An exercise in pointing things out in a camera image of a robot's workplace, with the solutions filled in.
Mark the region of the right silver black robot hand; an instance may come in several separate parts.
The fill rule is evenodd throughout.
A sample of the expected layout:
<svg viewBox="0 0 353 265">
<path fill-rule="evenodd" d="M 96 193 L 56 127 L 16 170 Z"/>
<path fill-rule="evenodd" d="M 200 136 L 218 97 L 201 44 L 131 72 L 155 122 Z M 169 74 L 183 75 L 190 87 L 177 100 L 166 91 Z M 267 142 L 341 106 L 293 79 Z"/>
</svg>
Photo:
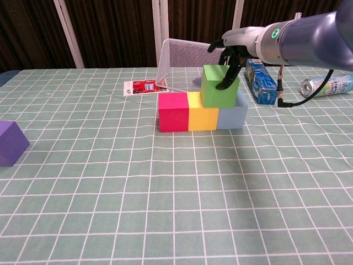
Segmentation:
<svg viewBox="0 0 353 265">
<path fill-rule="evenodd" d="M 258 36 L 265 30 L 261 26 L 248 26 L 226 31 L 220 39 L 213 41 L 207 52 L 211 53 L 216 48 L 224 48 L 218 61 L 219 65 L 224 65 L 229 58 L 229 68 L 223 80 L 216 86 L 217 90 L 228 89 L 236 80 L 240 70 L 246 64 L 247 59 L 257 58 L 255 43 Z"/>
</svg>

